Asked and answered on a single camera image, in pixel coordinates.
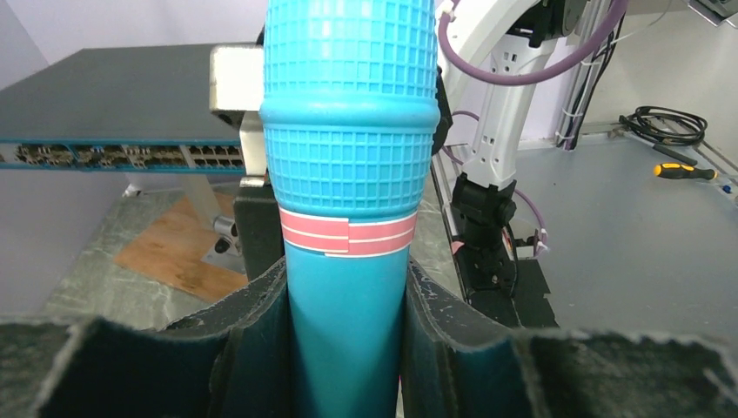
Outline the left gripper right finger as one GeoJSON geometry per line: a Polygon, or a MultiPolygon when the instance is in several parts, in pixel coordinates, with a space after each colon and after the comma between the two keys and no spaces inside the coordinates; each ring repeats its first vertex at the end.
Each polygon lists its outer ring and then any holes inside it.
{"type": "Polygon", "coordinates": [[[734,417],[737,367],[696,335],[511,329],[408,266],[407,417],[734,417]]]}

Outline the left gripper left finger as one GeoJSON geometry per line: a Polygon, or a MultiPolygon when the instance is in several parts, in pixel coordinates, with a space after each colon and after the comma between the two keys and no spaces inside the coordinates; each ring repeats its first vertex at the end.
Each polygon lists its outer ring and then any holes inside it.
{"type": "Polygon", "coordinates": [[[100,316],[4,317],[4,417],[288,417],[283,261],[161,329],[100,316]]]}

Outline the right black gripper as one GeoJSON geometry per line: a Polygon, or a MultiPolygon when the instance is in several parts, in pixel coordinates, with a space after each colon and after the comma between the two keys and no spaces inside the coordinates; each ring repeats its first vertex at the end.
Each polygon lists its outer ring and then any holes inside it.
{"type": "Polygon", "coordinates": [[[233,211],[245,276],[252,281],[285,255],[278,202],[270,186],[240,186],[233,211]]]}

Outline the blue microphone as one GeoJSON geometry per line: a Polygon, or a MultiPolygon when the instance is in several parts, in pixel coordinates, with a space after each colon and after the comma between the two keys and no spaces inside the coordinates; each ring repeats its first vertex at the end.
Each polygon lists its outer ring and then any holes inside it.
{"type": "Polygon", "coordinates": [[[268,172],[297,417],[392,417],[406,273],[439,122],[431,1],[272,1],[268,172]]]}

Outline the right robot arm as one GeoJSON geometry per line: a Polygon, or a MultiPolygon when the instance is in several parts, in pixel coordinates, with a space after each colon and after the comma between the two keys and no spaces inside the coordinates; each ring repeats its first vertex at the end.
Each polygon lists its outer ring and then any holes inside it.
{"type": "Polygon", "coordinates": [[[211,54],[210,108],[236,123],[248,175],[268,177],[289,293],[311,303],[392,304],[432,142],[470,79],[487,85],[453,201],[469,246],[502,253],[515,156],[538,83],[593,54],[624,16],[608,5],[574,53],[550,64],[582,1],[272,1],[265,40],[211,54]]]}

